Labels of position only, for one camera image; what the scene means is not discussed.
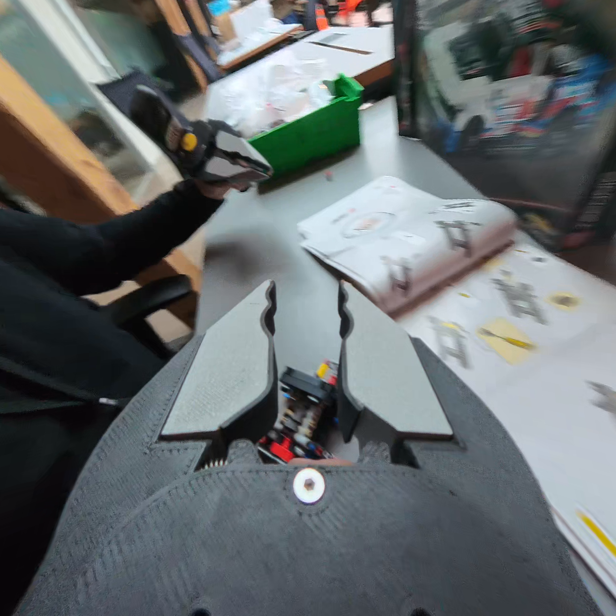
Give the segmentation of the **person's left forearm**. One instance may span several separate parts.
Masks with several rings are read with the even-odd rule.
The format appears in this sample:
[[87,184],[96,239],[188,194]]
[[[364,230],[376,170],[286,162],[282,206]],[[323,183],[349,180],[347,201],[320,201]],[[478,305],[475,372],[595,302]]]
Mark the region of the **person's left forearm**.
[[186,242],[224,200],[205,198],[194,180],[146,206],[99,224],[1,210],[1,247],[70,292],[94,295],[133,280]]

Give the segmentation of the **pile of clear plastic bags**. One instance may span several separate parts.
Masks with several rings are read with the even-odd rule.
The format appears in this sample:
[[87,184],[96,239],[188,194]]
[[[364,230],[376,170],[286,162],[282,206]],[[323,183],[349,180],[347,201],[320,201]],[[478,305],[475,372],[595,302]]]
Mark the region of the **pile of clear plastic bags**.
[[327,106],[337,77],[325,59],[282,50],[210,86],[203,117],[250,139]]

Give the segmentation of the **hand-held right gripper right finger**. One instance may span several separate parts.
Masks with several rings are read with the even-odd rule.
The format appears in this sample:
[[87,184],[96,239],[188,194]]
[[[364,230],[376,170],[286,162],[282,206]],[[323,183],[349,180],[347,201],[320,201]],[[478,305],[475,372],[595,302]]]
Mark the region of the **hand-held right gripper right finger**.
[[339,284],[338,426],[345,443],[449,441],[453,429],[409,334]]

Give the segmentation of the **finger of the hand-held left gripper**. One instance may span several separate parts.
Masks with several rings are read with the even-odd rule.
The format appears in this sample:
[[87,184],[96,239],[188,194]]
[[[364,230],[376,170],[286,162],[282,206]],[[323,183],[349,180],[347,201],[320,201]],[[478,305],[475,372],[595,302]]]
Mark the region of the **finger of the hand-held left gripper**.
[[258,150],[256,150],[241,135],[228,132],[218,132],[214,138],[213,159],[229,161],[246,161],[243,165],[270,165]]
[[269,180],[272,177],[270,165],[243,165],[246,161],[211,159],[202,169],[202,181],[209,185],[229,184],[232,187],[247,188]]

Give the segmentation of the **wood edged table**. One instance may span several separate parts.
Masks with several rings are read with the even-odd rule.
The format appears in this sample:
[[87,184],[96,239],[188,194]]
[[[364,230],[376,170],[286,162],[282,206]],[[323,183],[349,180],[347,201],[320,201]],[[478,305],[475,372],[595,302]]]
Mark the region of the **wood edged table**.
[[323,60],[331,73],[343,73],[355,79],[365,92],[390,92],[394,73],[394,27],[391,23],[380,27],[330,27],[231,73],[214,86],[229,86],[237,78],[248,77],[253,71],[264,68],[269,61],[292,58]]

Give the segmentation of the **folded instruction booklet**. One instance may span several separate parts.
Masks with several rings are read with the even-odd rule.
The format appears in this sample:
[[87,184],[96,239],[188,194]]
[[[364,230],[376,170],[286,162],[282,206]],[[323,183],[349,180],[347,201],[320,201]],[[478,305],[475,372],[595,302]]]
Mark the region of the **folded instruction booklet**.
[[444,199],[379,177],[300,221],[304,250],[388,315],[508,247],[517,218],[484,199]]

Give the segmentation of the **red black lego assembly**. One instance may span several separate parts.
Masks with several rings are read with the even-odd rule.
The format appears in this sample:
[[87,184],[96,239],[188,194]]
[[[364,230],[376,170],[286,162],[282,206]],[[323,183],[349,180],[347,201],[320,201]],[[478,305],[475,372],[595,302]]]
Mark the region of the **red black lego assembly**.
[[293,459],[335,459],[327,448],[338,428],[338,364],[322,362],[313,373],[286,367],[279,379],[282,408],[258,442],[263,462],[286,465]]

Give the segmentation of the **person's left hand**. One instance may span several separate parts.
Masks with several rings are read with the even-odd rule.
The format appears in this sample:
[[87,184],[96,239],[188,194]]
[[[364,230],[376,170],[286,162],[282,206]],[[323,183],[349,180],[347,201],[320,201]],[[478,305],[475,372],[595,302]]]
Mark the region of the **person's left hand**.
[[205,198],[216,201],[222,201],[234,189],[234,186],[228,182],[208,183],[195,180],[195,185]]

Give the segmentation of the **person's black jacket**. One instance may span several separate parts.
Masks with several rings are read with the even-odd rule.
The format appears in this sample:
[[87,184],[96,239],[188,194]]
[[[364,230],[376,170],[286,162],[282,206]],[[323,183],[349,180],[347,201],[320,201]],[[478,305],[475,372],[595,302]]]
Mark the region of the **person's black jacket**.
[[27,589],[123,401],[164,365],[89,302],[1,261],[1,615]]

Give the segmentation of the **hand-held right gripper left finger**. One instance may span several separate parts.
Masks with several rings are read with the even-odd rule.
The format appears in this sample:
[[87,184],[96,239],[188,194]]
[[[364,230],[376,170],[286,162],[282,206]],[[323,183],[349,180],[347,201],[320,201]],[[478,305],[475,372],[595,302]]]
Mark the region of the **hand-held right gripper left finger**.
[[198,340],[161,428],[163,441],[258,442],[278,415],[276,285],[266,280]]

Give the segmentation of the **wooden cabinet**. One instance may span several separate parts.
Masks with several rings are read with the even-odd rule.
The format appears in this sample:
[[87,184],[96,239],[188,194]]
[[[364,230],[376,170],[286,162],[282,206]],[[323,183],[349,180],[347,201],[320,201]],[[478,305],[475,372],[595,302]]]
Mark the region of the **wooden cabinet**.
[[[130,197],[105,167],[30,88],[25,80],[1,59],[1,175],[20,189],[46,212],[89,217],[85,220],[54,217],[78,225],[99,224],[130,213]],[[14,264],[25,263],[47,277],[61,290],[76,295],[36,269],[11,249],[1,247],[2,256]],[[166,256],[152,270],[170,276],[187,275],[191,283],[201,278],[185,257],[175,268],[175,258]],[[194,330],[195,289],[188,298],[169,307],[175,316]],[[86,300],[90,295],[79,296]]]

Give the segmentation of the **lego set box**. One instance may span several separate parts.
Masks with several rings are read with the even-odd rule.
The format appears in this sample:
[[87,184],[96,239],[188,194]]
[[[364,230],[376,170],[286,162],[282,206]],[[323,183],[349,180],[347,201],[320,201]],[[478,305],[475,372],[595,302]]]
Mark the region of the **lego set box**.
[[615,1],[394,1],[398,131],[553,252],[615,235]]

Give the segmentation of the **green plastic bin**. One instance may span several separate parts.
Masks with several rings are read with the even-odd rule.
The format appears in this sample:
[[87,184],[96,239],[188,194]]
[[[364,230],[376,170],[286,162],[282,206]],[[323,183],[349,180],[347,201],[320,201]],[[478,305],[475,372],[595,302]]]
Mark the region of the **green plastic bin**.
[[359,146],[364,87],[343,73],[333,86],[326,106],[248,140],[271,165],[272,180]]

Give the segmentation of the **open instruction booklet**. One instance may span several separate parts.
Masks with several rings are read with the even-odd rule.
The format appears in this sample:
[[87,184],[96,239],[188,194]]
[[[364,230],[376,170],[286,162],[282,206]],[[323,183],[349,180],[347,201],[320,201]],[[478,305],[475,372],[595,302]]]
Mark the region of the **open instruction booklet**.
[[615,287],[520,239],[397,321],[504,425],[615,596]]

